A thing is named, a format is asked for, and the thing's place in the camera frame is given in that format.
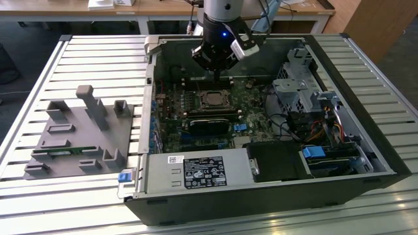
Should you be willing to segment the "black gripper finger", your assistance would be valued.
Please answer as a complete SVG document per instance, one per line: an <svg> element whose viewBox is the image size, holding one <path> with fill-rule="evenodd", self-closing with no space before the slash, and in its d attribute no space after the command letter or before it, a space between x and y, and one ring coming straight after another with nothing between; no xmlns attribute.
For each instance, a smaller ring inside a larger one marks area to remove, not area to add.
<svg viewBox="0 0 418 235"><path fill-rule="evenodd" d="M217 61L217 70L216 70L216 80L220 79L220 75L229 70L236 63L239 62L239 59L236 58L236 55L231 53L227 57L221 58Z"/></svg>
<svg viewBox="0 0 418 235"><path fill-rule="evenodd" d="M209 73L212 76L212 81L217 81L217 70L216 70L216 62L209 58L205 54L205 50L203 46L197 46L192 49L192 59L199 64L199 66Z"/></svg>

